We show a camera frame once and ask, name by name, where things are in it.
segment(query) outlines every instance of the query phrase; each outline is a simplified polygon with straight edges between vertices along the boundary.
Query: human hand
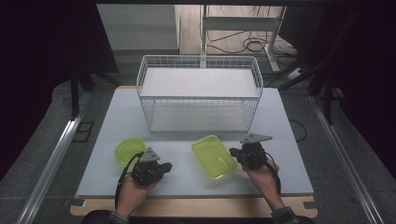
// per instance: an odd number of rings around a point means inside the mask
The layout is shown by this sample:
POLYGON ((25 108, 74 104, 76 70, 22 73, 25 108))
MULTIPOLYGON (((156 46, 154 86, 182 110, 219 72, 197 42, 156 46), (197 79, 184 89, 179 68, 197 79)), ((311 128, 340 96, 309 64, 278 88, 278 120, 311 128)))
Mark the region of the human hand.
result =
MULTIPOLYGON (((279 166, 276 166, 273 161, 267 160, 267 162, 275 170, 279 170, 279 166)), ((262 194, 265 201, 268 202, 272 211, 285 207, 280 195, 276 191, 276 181, 268 167, 264 165, 259 169, 250 170, 243 166, 242 169, 247 173, 253 186, 262 194)))
POLYGON ((134 182, 130 175, 126 175, 122 182, 116 213, 128 218, 145 201, 149 192, 157 183, 155 182, 147 187, 141 187, 134 182))

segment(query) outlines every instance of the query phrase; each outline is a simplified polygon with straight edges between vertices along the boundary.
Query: black backdrop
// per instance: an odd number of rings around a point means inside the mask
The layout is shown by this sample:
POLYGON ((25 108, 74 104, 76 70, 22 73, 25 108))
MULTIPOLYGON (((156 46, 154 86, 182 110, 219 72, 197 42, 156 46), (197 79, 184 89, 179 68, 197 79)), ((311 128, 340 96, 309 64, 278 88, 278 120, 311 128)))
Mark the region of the black backdrop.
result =
POLYGON ((341 107, 396 178, 396 16, 366 5, 335 57, 341 107))
POLYGON ((14 0, 0 8, 3 177, 44 117, 53 89, 72 69, 118 71, 94 2, 14 0))

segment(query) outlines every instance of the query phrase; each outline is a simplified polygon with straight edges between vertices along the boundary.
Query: lime green lid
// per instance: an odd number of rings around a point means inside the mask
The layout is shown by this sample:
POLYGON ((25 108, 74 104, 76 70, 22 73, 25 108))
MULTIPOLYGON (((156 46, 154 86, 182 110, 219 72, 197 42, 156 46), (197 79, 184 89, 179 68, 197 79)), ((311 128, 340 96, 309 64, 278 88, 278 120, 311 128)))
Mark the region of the lime green lid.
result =
POLYGON ((191 149, 212 178, 220 178, 237 166, 230 152, 215 135, 194 142, 191 149))
POLYGON ((116 147, 115 155, 116 159, 121 164, 127 164, 128 161, 134 156, 136 153, 142 152, 146 150, 146 144, 143 138, 128 138, 116 147))

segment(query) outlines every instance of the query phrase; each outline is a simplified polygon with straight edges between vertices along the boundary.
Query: metal frame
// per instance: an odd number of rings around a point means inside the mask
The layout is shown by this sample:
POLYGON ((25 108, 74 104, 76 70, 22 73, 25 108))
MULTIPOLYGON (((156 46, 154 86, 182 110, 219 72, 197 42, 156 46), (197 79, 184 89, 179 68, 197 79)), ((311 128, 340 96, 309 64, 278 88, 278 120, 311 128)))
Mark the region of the metal frame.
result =
POLYGON ((279 73, 280 69, 274 57, 273 48, 277 33, 279 32, 280 23, 285 14, 286 7, 282 7, 276 18, 249 18, 249 17, 208 17, 207 5, 204 5, 204 14, 202 17, 202 36, 201 36, 201 56, 202 67, 205 68, 206 57, 206 32, 209 30, 221 31, 269 31, 271 37, 265 45, 265 53, 274 73, 279 73))

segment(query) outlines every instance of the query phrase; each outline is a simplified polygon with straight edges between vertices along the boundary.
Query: white tabletop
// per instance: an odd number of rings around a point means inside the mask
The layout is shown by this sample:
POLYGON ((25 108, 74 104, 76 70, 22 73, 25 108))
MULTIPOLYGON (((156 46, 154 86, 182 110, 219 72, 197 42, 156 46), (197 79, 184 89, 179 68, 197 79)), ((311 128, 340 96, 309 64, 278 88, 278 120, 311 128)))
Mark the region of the white tabletop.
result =
MULTIPOLYGON (((263 89, 250 133, 273 136, 262 146, 280 166, 282 195, 312 194, 311 183, 304 168, 299 148, 276 89, 263 89)), ((251 185, 240 165, 219 179, 206 175, 194 157, 191 144, 214 134, 227 147, 240 148, 245 133, 150 133, 136 89, 117 89, 107 111, 90 160, 81 179, 77 195, 85 198, 114 197, 117 181, 123 169, 114 156, 114 149, 125 139, 142 137, 146 145, 171 162, 172 171, 150 193, 152 197, 207 198, 255 196, 259 192, 251 185)))

